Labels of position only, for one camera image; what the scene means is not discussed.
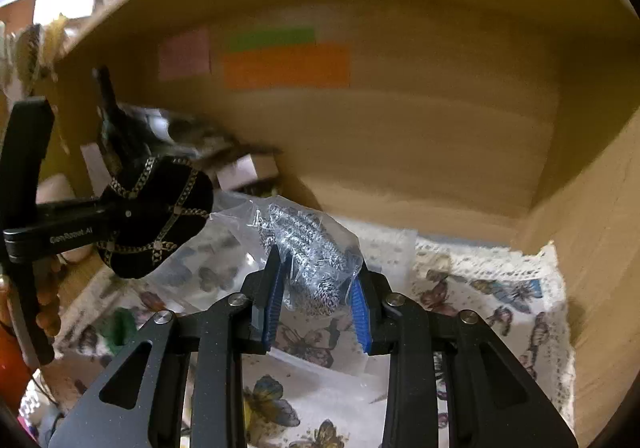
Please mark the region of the stack of papers and books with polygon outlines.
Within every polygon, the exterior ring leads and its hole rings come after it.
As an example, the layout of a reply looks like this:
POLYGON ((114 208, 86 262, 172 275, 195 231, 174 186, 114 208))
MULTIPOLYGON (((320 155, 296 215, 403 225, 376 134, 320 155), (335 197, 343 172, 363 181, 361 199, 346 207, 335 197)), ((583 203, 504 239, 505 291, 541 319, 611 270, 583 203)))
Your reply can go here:
MULTIPOLYGON (((270 153, 274 159, 277 156, 277 152, 272 148, 239 141, 213 121, 160 108, 125 103, 119 103, 118 106, 137 121, 144 142, 149 148, 148 156, 184 159, 207 174, 218 189, 221 188, 216 173, 225 165, 249 153, 270 153)), ((266 197, 279 193, 280 185, 279 171, 279 176, 275 179, 267 179, 231 191, 266 197)))

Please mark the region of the dark wine bottle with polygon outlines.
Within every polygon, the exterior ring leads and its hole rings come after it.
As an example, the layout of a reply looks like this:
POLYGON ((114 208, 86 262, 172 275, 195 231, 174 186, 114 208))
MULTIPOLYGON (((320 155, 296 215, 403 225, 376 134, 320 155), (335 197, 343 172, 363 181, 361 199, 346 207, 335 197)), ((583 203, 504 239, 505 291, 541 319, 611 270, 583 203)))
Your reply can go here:
POLYGON ((148 156, 149 148, 137 121, 118 106, 108 68, 100 66, 93 70, 93 75, 102 96, 98 145, 108 172, 115 176, 122 167, 148 156))

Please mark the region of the pink paper note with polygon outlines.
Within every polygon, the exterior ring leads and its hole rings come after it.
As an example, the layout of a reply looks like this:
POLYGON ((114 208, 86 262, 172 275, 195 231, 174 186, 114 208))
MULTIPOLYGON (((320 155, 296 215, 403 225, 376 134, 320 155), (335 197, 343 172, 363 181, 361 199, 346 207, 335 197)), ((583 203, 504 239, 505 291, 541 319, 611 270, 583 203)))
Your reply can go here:
POLYGON ((210 72, 209 35, 206 27, 176 34, 157 46, 158 80, 172 81, 210 72))

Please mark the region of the small white cardboard box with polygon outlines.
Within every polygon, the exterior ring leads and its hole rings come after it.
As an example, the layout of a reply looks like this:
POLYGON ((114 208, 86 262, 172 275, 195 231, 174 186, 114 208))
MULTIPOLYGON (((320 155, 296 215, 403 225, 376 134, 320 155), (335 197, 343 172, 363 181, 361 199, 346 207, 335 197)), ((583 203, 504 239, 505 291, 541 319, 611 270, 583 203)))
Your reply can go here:
POLYGON ((249 153, 225 165, 216 173, 222 190, 237 190, 279 176, 276 159, 270 153, 249 153))

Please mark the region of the orange paper note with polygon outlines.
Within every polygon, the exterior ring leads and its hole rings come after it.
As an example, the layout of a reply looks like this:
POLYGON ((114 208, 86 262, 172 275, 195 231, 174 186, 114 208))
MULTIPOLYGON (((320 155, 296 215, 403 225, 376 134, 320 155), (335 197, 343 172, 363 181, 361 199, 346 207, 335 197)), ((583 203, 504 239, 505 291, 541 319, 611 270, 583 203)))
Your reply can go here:
POLYGON ((348 88, 349 48, 340 43, 273 46, 222 57, 222 80, 229 90, 348 88))

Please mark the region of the butterfly print lace cloth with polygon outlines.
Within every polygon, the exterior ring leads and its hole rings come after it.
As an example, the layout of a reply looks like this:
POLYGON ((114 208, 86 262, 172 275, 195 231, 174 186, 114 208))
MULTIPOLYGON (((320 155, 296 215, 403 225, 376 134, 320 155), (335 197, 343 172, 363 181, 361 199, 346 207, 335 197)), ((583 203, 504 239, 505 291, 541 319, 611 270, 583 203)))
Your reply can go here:
MULTIPOLYGON (((204 312, 155 314, 115 357, 51 437, 55 447, 173 447, 192 390, 195 447, 246 443, 241 313, 234 292, 204 312)), ((447 387, 456 447, 571 447, 559 411, 476 312, 432 313, 404 294, 386 297, 395 325, 385 447, 438 443, 437 387, 447 387)))

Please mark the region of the green paper note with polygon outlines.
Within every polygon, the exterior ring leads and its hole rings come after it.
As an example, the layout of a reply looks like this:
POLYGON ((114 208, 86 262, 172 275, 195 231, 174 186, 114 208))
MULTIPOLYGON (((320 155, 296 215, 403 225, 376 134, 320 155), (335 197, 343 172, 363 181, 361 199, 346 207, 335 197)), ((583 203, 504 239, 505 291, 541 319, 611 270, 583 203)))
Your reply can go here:
POLYGON ((311 27, 254 29, 231 34, 227 39, 227 49, 232 53, 239 53, 314 42, 316 32, 311 27))

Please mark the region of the silver scrubber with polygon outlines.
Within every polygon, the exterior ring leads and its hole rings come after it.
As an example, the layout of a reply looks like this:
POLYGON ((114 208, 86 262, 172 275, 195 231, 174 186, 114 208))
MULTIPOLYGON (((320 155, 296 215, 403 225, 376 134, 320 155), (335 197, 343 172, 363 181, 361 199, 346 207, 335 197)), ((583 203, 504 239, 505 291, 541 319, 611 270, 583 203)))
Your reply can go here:
POLYGON ((311 317, 344 312, 363 264, 358 238, 326 213, 281 196, 216 191, 205 227, 143 281, 202 311, 264 268, 272 248, 292 262, 284 276, 287 309, 311 317))

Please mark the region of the black pouch with gold chain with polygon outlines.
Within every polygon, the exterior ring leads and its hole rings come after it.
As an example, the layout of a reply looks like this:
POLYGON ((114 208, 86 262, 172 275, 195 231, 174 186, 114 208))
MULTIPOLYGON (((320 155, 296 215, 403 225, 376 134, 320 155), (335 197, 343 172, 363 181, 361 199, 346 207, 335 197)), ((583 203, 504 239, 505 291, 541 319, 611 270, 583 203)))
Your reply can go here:
POLYGON ((96 249, 122 279, 151 274, 205 226, 214 205, 209 177, 180 157, 122 168, 100 198, 107 227, 96 249))

